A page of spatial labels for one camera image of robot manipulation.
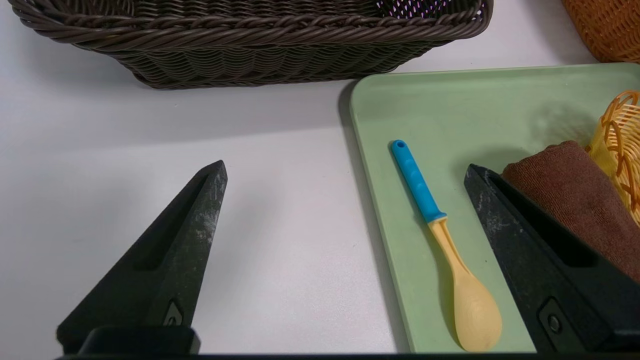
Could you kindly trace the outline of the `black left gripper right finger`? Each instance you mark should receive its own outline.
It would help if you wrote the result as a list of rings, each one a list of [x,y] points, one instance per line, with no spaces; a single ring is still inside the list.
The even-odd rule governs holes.
[[[638,283],[498,173],[464,187],[539,353],[638,353]]]

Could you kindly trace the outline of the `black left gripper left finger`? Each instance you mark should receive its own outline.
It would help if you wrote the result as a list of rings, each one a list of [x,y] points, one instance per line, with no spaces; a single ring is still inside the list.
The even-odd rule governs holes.
[[[56,330],[64,351],[198,351],[192,328],[227,170],[199,170]]]

